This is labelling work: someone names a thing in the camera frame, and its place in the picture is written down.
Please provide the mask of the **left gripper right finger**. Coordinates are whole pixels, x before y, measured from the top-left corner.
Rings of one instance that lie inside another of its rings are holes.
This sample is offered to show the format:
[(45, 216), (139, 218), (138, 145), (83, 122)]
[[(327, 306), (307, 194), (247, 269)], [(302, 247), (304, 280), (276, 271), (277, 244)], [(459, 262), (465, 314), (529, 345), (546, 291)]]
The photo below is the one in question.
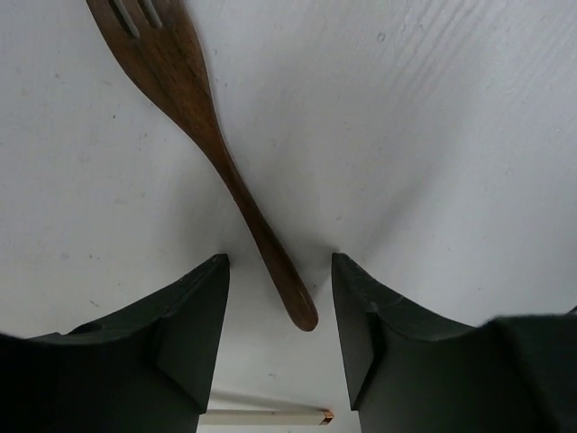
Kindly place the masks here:
[(470, 327), (332, 257), (350, 405), (364, 432), (573, 432), (576, 315)]

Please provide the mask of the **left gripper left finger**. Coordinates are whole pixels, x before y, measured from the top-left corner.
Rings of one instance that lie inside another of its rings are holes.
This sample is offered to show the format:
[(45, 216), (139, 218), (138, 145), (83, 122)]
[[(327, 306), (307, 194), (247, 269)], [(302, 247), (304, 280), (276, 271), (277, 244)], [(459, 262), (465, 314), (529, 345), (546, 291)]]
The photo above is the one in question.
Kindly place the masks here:
[(2, 335), (2, 431), (196, 431), (211, 392), (229, 281), (229, 260), (220, 253), (67, 334)]

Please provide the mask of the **beige wooden spoon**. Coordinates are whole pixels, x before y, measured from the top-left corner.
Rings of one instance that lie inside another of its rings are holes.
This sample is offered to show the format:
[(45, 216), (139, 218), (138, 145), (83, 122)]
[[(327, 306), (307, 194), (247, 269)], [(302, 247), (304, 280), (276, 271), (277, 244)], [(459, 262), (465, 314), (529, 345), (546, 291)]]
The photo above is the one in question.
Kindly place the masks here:
[(202, 426), (324, 426), (334, 419), (330, 410), (208, 410)]

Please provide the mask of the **brown wooden fork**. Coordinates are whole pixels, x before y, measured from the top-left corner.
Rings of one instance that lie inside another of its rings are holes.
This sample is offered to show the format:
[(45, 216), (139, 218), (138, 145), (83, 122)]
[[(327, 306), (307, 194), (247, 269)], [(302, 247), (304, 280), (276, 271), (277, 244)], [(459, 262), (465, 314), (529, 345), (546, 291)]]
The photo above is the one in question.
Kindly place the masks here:
[(315, 303), (227, 149), (184, 3), (89, 0), (87, 6), (127, 77), (198, 146), (228, 188), (292, 322), (302, 331), (314, 330)]

